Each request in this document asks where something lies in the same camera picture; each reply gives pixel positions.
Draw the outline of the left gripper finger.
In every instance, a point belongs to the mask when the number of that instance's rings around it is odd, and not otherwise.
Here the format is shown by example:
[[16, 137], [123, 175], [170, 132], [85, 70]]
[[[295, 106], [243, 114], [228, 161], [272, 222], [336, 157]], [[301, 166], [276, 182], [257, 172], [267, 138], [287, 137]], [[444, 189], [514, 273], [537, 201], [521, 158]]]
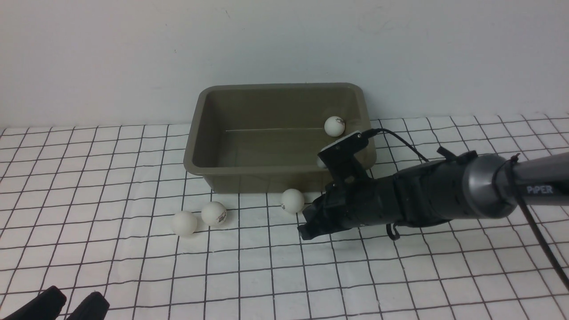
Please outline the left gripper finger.
[[110, 304], [100, 292], [92, 292], [67, 317], [68, 320], [104, 320]]
[[4, 319], [55, 320], [66, 302], [66, 295], [59, 288], [51, 286]]

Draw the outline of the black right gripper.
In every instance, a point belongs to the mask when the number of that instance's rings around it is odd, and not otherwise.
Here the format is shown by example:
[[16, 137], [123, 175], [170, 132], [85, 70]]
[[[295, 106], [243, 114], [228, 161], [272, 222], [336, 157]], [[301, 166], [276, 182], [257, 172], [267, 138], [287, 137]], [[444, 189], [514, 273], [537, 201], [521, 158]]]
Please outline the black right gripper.
[[308, 241], [361, 226], [393, 224], [403, 213], [392, 176], [356, 181], [347, 188], [333, 186], [309, 206], [309, 221], [299, 225], [302, 240]]

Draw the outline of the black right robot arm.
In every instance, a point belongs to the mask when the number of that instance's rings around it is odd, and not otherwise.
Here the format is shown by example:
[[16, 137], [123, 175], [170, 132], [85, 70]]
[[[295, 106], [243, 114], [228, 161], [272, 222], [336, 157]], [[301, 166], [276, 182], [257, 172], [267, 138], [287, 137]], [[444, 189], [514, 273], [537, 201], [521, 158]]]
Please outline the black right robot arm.
[[568, 204], [568, 154], [524, 162], [496, 154], [448, 155], [376, 180], [334, 180], [304, 211], [304, 240], [374, 225], [426, 228], [452, 220], [501, 219], [518, 206]]

